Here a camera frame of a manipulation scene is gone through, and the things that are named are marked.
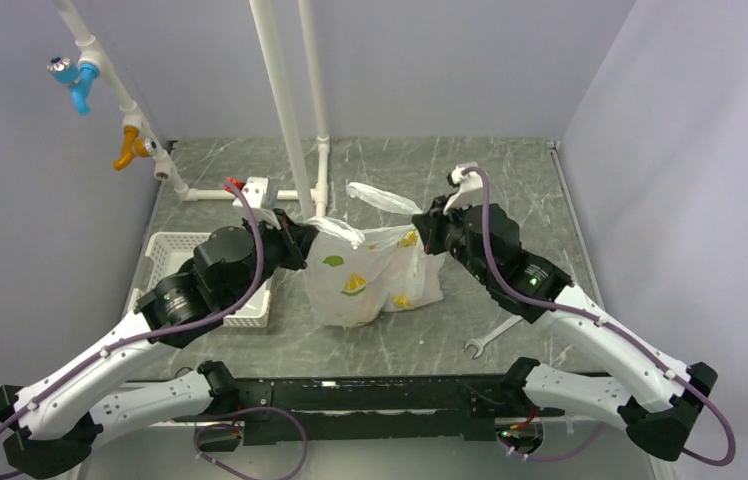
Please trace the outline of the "white plastic bag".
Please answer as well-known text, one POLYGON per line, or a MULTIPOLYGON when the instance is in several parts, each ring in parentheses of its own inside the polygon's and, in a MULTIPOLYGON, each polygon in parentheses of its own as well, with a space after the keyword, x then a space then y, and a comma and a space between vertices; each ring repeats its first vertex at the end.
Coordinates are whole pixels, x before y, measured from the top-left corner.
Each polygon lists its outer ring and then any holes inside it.
POLYGON ((359 229, 327 216, 306 224, 317 230, 303 271, 316 324, 360 327, 382 312, 444 299, 439 278, 444 256, 426 253, 412 224, 359 229))

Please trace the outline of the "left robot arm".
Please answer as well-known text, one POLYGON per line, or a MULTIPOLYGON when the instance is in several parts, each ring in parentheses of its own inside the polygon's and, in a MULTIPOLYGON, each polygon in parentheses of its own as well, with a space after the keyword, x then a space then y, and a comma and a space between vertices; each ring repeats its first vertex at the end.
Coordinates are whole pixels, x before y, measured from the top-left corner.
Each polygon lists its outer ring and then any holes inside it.
POLYGON ((316 236, 314 226, 282 210, 273 221, 218 229, 83 354, 35 384, 0 387, 0 441, 12 474, 52 478, 152 424, 229 417, 239 391, 220 361, 137 390, 124 391, 123 384, 220 327, 277 269, 304 269, 316 236))

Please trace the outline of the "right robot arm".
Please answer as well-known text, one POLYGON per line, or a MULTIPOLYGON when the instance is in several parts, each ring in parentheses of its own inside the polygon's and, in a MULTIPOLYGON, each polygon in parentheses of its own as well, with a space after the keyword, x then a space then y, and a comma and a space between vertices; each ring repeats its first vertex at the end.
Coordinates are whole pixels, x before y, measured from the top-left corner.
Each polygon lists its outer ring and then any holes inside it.
POLYGON ((603 311, 564 270, 523 248, 519 224, 499 205, 447 211, 445 203, 438 197, 412 217, 425 252, 450 255, 499 307, 566 338, 606 374, 572 374, 520 357, 501 382, 505 409, 514 415, 565 410, 623 431, 661 460, 687 454, 717 372, 659 352, 603 311))

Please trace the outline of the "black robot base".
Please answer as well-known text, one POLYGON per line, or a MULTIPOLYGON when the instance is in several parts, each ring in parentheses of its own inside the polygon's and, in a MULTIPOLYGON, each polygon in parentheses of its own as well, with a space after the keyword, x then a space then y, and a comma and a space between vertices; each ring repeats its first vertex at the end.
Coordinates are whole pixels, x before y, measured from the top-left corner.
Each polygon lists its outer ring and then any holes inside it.
POLYGON ((187 420, 233 421, 246 446, 294 441, 458 437, 493 441, 551 407, 516 400, 501 374, 237 378, 230 399, 187 420))

